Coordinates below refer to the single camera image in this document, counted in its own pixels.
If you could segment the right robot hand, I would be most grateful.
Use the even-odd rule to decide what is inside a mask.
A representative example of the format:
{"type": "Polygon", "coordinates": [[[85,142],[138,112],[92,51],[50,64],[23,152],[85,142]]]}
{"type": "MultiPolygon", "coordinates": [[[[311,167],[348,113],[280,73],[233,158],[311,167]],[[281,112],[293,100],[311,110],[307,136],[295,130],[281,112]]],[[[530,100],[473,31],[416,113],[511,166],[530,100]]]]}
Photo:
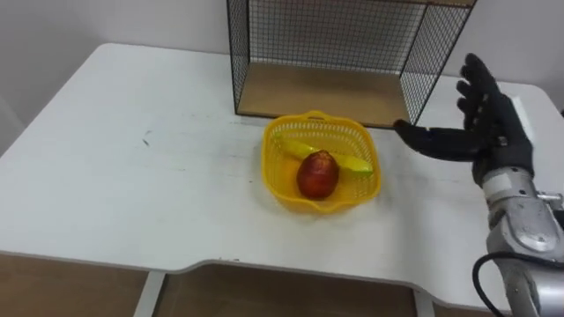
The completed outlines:
{"type": "Polygon", "coordinates": [[[514,167],[535,174],[533,146],[512,100],[501,92],[483,61],[470,53],[456,84],[462,129],[424,128],[397,120],[393,128],[412,150],[432,159],[471,162],[472,177],[481,185],[487,173],[514,167]]]}

